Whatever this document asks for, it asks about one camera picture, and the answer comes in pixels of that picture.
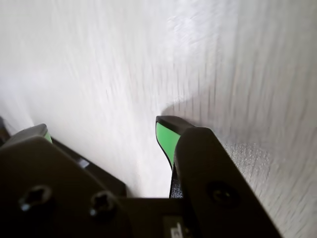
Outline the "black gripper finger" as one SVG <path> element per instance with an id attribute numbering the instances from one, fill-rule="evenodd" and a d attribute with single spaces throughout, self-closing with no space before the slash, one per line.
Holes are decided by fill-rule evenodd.
<path id="1" fill-rule="evenodd" d="M 158 116 L 156 138 L 178 177 L 195 237 L 280 237 L 211 129 L 176 116 Z"/>
<path id="2" fill-rule="evenodd" d="M 127 214 L 104 183 L 57 148 L 40 124 L 0 149 L 3 238 L 130 238 Z"/>

